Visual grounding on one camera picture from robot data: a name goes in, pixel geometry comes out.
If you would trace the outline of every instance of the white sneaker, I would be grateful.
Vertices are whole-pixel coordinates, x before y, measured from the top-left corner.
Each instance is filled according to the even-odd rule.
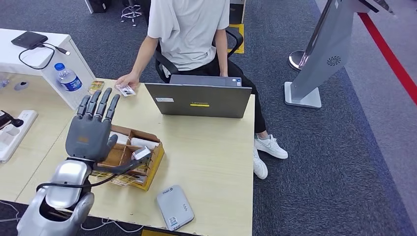
[[[259,158],[258,150],[255,147],[253,147],[253,173],[260,179],[265,179],[268,176],[268,168]]]
[[[269,139],[260,139],[258,135],[255,135],[255,147],[257,150],[267,152],[276,158],[288,158],[288,153],[278,145],[272,134],[269,135]]]

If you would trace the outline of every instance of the robotic arm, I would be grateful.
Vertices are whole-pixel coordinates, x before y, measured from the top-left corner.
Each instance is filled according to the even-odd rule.
[[[98,90],[92,98],[87,95],[81,101],[76,116],[72,119],[67,139],[66,152],[70,157],[61,162],[51,182],[36,188],[36,195],[17,225],[18,236],[74,236],[88,216],[94,203],[91,187],[110,181],[147,162],[151,151],[144,147],[139,159],[113,168],[98,167],[97,163],[107,158],[117,142],[117,135],[110,136],[112,119],[120,95],[113,97],[103,119],[111,88],[105,90],[100,103]],[[101,182],[91,184],[88,180],[93,170],[113,173]],[[67,209],[62,214],[59,209]]]

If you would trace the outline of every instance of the black pants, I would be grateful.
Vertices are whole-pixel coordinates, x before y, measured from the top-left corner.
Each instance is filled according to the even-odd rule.
[[[245,77],[243,71],[230,60],[227,61],[228,75],[230,77],[242,78],[242,87],[251,87],[252,94],[255,95],[255,133],[264,132],[267,128],[265,126],[265,120],[262,116],[261,103],[259,102],[258,91],[255,85],[248,78]],[[180,71],[183,75],[207,75],[207,76],[220,76],[220,67],[217,56],[210,63],[203,65],[199,68],[189,71]]]

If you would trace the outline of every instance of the red line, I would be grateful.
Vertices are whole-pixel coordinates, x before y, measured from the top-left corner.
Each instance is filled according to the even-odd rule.
[[[389,48],[387,42],[385,42],[384,38],[382,37],[381,33],[376,28],[375,24],[372,22],[371,18],[367,13],[358,13],[360,18],[363,21],[363,24],[368,29],[369,34],[371,34],[372,38],[374,39],[375,43],[377,44],[379,50],[381,51],[382,55],[387,60],[389,66],[393,70],[394,74],[397,76],[400,83],[403,85],[405,90],[407,91],[408,95],[417,105],[417,86],[414,81],[411,79],[410,75],[401,65],[398,58],[394,55],[391,48]]]

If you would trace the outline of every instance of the power bank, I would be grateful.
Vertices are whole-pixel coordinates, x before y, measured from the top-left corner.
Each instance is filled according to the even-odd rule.
[[[39,47],[46,40],[48,40],[48,37],[44,35],[26,31],[19,35],[17,38],[13,39],[12,43],[19,47],[34,49],[36,47]]]
[[[156,200],[170,231],[177,230],[194,219],[194,212],[179,185],[165,189],[158,194]]]

